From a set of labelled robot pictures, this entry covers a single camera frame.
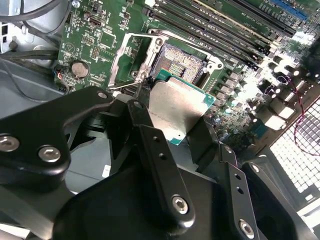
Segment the motherboard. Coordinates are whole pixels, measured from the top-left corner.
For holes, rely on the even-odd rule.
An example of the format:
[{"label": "motherboard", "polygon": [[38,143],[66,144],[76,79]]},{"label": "motherboard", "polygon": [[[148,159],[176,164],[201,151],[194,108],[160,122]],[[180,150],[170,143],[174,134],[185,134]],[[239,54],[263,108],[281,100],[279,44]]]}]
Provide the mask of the motherboard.
[{"label": "motherboard", "polygon": [[134,95],[166,71],[213,97],[204,117],[236,152],[286,126],[298,102],[288,79],[301,95],[313,86],[317,0],[73,2],[55,67],[71,91]]}]

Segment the black metal arm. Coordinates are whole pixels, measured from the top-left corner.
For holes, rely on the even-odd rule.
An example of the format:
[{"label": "black metal arm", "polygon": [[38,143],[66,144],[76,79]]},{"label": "black metal arm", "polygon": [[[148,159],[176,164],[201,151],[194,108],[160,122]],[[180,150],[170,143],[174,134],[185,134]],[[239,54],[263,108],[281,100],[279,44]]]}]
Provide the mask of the black metal arm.
[{"label": "black metal arm", "polygon": [[[112,175],[73,195],[70,151],[95,136],[110,139]],[[87,87],[0,120],[0,210],[41,239],[317,239],[203,119],[188,142],[199,173],[177,167],[144,104]]]}]

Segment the screw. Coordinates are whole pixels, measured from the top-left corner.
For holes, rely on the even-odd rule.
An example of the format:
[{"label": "screw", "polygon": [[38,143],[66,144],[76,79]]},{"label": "screw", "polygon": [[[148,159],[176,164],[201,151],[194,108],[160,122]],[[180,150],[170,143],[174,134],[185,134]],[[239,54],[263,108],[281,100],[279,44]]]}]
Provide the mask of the screw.
[{"label": "screw", "polygon": [[61,157],[60,151],[53,146],[45,146],[40,149],[39,157],[47,163],[55,163]]},{"label": "screw", "polygon": [[143,109],[143,108],[144,108],[144,107],[141,105],[141,103],[138,102],[138,101],[135,101],[133,104],[134,104],[138,109]]},{"label": "screw", "polygon": [[148,77],[148,74],[146,72],[141,73],[141,78],[146,79]]},{"label": "screw", "polygon": [[20,142],[13,136],[0,136],[0,151],[12,152],[20,146]]},{"label": "screw", "polygon": [[164,44],[164,41],[161,39],[161,38],[157,38],[155,40],[155,43],[158,45],[158,46],[162,46]]},{"label": "screw", "polygon": [[76,9],[78,9],[78,8],[80,8],[80,2],[78,0],[73,0],[72,6]]},{"label": "screw", "polygon": [[224,145],[224,149],[227,150],[228,153],[232,153],[232,149],[229,146]]},{"label": "screw", "polygon": [[257,173],[260,171],[259,168],[254,165],[254,164],[251,164],[251,167],[253,168],[253,170],[255,170]]},{"label": "screw", "polygon": [[98,93],[98,96],[99,96],[100,98],[103,98],[103,99],[107,99],[107,98],[108,98],[108,96],[105,95],[103,92],[99,92],[99,93]]},{"label": "screw", "polygon": [[247,236],[248,239],[255,238],[254,230],[245,220],[240,220],[239,226],[240,226],[241,231]]},{"label": "screw", "polygon": [[180,214],[186,214],[188,212],[188,204],[180,196],[175,196],[172,198],[172,205]]}]

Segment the white label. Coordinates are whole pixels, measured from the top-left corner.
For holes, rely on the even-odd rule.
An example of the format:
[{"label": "white label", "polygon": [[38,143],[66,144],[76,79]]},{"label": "white label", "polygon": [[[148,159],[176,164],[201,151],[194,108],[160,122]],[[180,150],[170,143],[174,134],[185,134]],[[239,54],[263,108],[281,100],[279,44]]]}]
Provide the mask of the white label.
[{"label": "white label", "polygon": [[103,172],[102,172],[102,177],[103,177],[103,178],[109,177],[110,169],[111,169],[111,166],[109,166],[109,165],[104,165],[104,169],[103,169]]}]

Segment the red wire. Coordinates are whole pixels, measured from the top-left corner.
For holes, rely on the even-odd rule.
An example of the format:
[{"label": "red wire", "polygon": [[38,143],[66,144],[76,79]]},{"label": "red wire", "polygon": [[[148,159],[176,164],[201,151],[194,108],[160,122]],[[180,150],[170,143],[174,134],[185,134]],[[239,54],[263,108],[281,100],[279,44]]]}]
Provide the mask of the red wire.
[{"label": "red wire", "polygon": [[308,154],[308,155],[311,155],[313,157],[320,157],[320,154],[316,154],[316,153],[311,153],[307,150],[304,150],[299,141],[298,141],[298,138],[297,138],[297,133],[298,133],[298,127],[303,123],[304,119],[306,118],[306,112],[305,112],[305,109],[304,109],[304,105],[303,105],[303,102],[302,102],[302,99],[301,99],[301,96],[299,94],[299,91],[297,89],[297,87],[295,86],[295,84],[292,82],[292,80],[289,78],[289,82],[290,84],[293,86],[293,89],[294,89],[294,94],[298,97],[298,102],[299,102],[299,105],[300,105],[300,108],[301,108],[301,116],[300,118],[297,120],[296,122],[296,125],[294,127],[294,132],[293,132],[293,136],[294,136],[294,143],[295,145],[305,154]]}]

